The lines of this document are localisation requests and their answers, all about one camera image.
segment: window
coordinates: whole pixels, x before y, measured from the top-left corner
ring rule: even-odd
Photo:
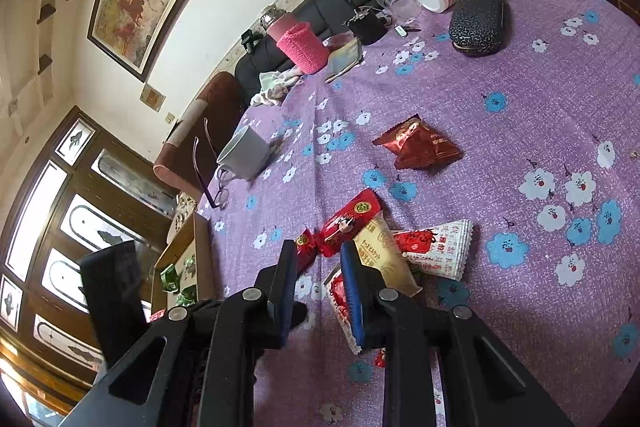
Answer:
[[[65,179],[66,172],[49,161],[22,211],[6,258],[6,265],[22,281],[27,278],[33,250]]]

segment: candy wrapper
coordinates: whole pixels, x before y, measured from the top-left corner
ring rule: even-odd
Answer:
[[[425,273],[456,281],[462,279],[472,234],[469,219],[430,229],[393,232],[402,257]]]
[[[306,270],[316,258],[316,240],[311,232],[306,229],[296,239],[296,250],[298,251],[298,275]]]
[[[394,241],[382,212],[377,213],[353,238],[360,260],[365,266],[380,270],[386,286],[413,297],[422,288],[415,283],[409,265]]]
[[[320,253],[331,257],[340,246],[356,234],[380,211],[380,202],[370,188],[366,188],[353,200],[336,212],[320,232],[314,236]]]
[[[373,145],[382,145],[398,156],[396,169],[426,169],[462,157],[460,149],[428,127],[417,114],[373,140]]]
[[[342,282],[342,271],[340,265],[336,266],[334,270],[329,274],[324,281],[324,288],[326,294],[329,297],[329,302],[334,309],[335,317],[340,323],[340,327],[347,339],[347,344],[353,352],[357,355],[362,351],[362,348],[356,344],[356,339],[351,333],[351,323],[349,322],[349,309],[347,308],[347,297],[344,293],[344,283]]]

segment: mug handle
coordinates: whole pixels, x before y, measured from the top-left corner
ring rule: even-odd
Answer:
[[[218,168],[213,173],[213,177],[217,179],[220,185],[222,185],[223,187],[225,187],[229,182],[238,178],[238,176],[233,174],[233,172],[222,165],[218,165]]]

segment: cloth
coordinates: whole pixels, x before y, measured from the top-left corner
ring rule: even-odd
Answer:
[[[423,11],[420,33],[389,32],[335,82],[321,72],[282,107],[249,108],[241,124],[283,145],[255,181],[229,185],[226,208],[199,212],[228,295],[365,187],[394,230],[470,219],[462,281],[425,275],[420,295],[468,303],[577,427],[595,427],[640,359],[640,28],[605,0],[505,1],[495,55],[458,53],[450,13]],[[371,141],[415,113],[463,158],[395,170]],[[351,353],[322,294],[338,263],[318,256],[299,278],[308,319],[258,361],[256,425],[382,423],[384,370]]]
[[[282,73],[279,71],[260,73],[260,87],[262,89],[259,93],[254,94],[251,105],[280,105],[284,97],[287,96],[289,88],[296,85],[302,74],[302,70],[298,67],[293,67]]]

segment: white mug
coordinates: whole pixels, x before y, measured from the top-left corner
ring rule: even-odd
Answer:
[[[270,154],[269,144],[245,125],[218,155],[218,168],[213,176],[222,186],[238,178],[251,180],[260,173]]]

